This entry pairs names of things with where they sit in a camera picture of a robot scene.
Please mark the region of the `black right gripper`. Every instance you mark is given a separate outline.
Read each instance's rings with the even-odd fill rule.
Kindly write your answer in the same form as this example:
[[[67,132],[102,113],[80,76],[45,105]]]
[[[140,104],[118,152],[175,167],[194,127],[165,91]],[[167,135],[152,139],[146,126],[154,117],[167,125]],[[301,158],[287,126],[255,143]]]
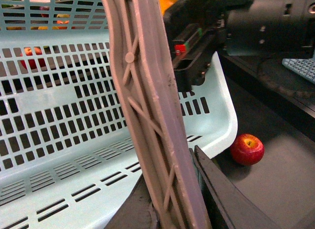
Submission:
[[[163,14],[173,70],[179,92],[205,81],[213,54],[227,40],[227,18],[249,0],[178,0]]]

